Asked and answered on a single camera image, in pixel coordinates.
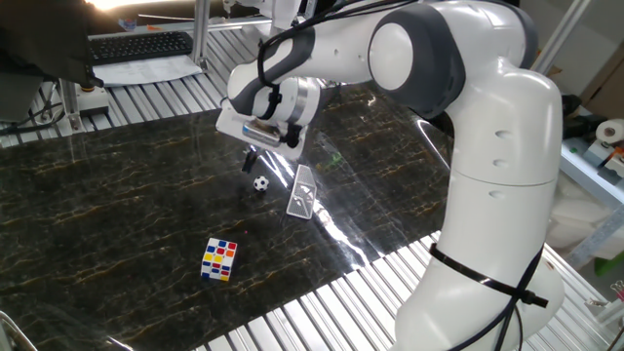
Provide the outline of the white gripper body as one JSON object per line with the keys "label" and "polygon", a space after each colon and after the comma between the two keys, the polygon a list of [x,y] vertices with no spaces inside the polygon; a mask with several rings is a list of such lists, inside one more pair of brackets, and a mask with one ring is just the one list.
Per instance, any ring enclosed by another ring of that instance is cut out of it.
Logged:
{"label": "white gripper body", "polygon": [[290,147],[285,141],[281,141],[286,134],[277,126],[265,124],[253,116],[239,114],[230,105],[222,107],[215,127],[220,133],[235,137],[257,149],[275,152],[289,160],[296,160],[301,156],[308,131],[307,127],[303,127],[297,146]]}

